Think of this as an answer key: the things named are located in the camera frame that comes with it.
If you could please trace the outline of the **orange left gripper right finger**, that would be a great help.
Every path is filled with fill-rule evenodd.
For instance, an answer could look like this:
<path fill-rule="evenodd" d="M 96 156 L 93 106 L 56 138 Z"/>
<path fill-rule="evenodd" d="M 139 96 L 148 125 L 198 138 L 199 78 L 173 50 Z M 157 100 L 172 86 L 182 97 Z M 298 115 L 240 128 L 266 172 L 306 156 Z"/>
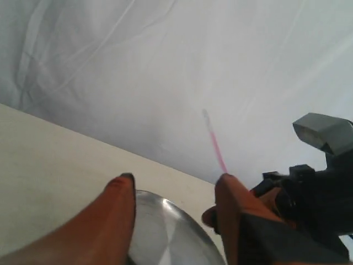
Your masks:
<path fill-rule="evenodd" d="M 215 185 L 217 228 L 228 264 L 350 264 L 295 231 L 234 176 Z"/>

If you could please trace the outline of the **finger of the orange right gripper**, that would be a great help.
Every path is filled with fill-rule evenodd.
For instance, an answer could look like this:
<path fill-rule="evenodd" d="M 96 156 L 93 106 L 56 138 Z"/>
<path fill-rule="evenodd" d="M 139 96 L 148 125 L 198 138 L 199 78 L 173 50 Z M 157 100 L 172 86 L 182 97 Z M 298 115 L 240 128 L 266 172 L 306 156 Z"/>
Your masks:
<path fill-rule="evenodd" d="M 201 216 L 202 222 L 208 227 L 217 226 L 217 211 L 216 207 L 212 206 L 207 209 Z"/>

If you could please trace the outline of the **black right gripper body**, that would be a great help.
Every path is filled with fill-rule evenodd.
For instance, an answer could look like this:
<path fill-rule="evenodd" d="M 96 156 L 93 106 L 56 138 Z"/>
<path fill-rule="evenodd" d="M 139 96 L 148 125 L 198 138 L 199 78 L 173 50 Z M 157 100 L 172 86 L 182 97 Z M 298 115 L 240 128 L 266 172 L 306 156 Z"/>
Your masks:
<path fill-rule="evenodd" d="M 263 173 L 251 192 L 295 230 L 348 258 L 339 237 L 352 234 L 352 154 L 327 154 L 326 163 L 322 171 L 297 165 L 288 175 Z"/>

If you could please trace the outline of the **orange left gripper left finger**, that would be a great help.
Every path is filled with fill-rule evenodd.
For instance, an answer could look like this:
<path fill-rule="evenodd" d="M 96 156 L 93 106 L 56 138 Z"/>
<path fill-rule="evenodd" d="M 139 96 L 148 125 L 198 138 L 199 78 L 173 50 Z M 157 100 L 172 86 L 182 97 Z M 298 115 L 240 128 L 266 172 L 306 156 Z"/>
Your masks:
<path fill-rule="evenodd" d="M 78 215 L 1 264 L 126 264 L 135 217 L 135 178 L 123 173 Z"/>

